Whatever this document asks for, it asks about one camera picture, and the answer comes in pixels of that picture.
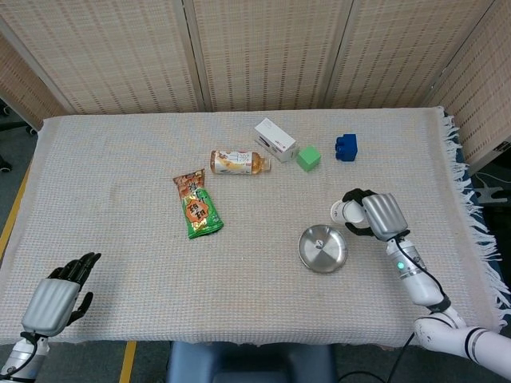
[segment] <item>white tablecloth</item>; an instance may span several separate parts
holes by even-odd
[[[306,173],[274,159],[257,176],[212,174],[213,149],[269,156],[253,140],[264,117],[314,145],[320,165]],[[341,270],[315,274],[299,260],[302,232],[329,223],[331,204],[352,188],[393,193],[454,307],[496,329],[498,291],[453,181],[449,128],[441,108],[46,120],[2,265],[0,341],[18,337],[41,278],[98,251],[82,292],[94,292],[93,304],[57,340],[402,345],[427,310],[411,304],[385,243],[341,227]],[[357,135],[353,163],[335,159],[344,133]],[[189,240],[172,178],[200,168],[225,226]]]

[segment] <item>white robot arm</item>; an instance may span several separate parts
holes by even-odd
[[[58,335],[87,312],[93,293],[85,295],[83,303],[73,311],[78,294],[89,277],[99,253],[88,253],[65,267],[55,269],[39,282],[22,319],[25,331],[14,345],[0,373],[0,383],[35,381],[46,355],[50,351],[48,338]]]
[[[386,253],[412,302],[430,310],[430,315],[414,323],[419,343],[431,351],[469,358],[511,380],[511,339],[481,327],[467,327],[413,243],[405,239],[410,231],[394,197],[355,189],[343,201],[355,201],[369,223],[360,229],[348,222],[347,228],[356,235],[374,235],[387,242]]]

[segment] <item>snack bag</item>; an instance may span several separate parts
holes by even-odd
[[[204,188],[204,169],[176,177],[174,183],[183,205],[190,239],[213,233],[224,226]]]

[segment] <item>bottle label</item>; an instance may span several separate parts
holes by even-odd
[[[252,152],[215,152],[215,173],[251,174]]]

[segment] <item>white box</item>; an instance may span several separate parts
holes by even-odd
[[[280,162],[292,160],[298,154],[298,146],[293,137],[265,118],[255,127],[255,141],[268,150]]]

